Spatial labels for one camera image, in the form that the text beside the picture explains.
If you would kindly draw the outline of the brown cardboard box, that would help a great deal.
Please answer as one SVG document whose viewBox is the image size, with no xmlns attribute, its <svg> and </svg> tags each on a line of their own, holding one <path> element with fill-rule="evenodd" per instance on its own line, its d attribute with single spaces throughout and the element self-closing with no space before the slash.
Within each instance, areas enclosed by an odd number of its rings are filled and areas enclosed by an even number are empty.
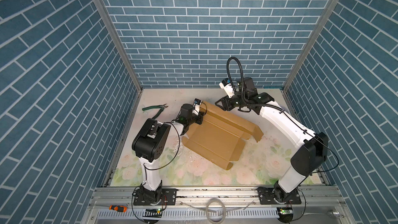
<svg viewBox="0 0 398 224">
<path fill-rule="evenodd" d="M 182 137 L 183 145 L 218 167 L 229 170 L 238 161 L 246 141 L 254 138 L 259 142 L 263 132 L 254 123 L 203 102 L 200 110 L 207 111 L 202 124 L 192 124 Z"/>
</svg>

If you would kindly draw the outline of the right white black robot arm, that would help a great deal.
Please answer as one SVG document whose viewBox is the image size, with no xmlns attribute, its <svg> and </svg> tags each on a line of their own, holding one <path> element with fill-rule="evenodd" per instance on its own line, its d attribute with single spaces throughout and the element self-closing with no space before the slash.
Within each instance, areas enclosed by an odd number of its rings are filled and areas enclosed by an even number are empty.
<svg viewBox="0 0 398 224">
<path fill-rule="evenodd" d="M 315 133 L 295 120 L 268 93 L 258 93 L 252 78 L 236 81 L 225 78 L 219 84 L 226 96 L 216 101 L 224 111 L 246 107 L 269 121 L 294 145 L 296 152 L 290 159 L 291 166 L 274 184 L 273 196 L 276 202 L 284 204 L 297 195 L 298 186 L 306 180 L 327 159 L 328 141 L 326 134 Z"/>
</svg>

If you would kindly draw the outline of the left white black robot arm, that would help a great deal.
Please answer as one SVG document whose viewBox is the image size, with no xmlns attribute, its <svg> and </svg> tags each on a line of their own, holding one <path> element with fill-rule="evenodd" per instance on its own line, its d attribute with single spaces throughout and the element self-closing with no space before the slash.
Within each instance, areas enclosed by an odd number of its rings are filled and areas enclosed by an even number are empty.
<svg viewBox="0 0 398 224">
<path fill-rule="evenodd" d="M 196 99 L 193 104 L 184 104 L 178 116 L 171 122 L 161 123 L 156 117 L 146 120 L 135 137 L 132 150 L 142 166 L 143 182 L 136 191 L 136 204 L 157 205 L 166 199 L 162 192 L 162 180 L 159 171 L 166 166 L 159 166 L 159 158 L 165 148 L 170 131 L 176 131 L 178 140 L 186 134 L 189 127 L 202 124 L 207 113 L 201 112 L 203 101 Z"/>
</svg>

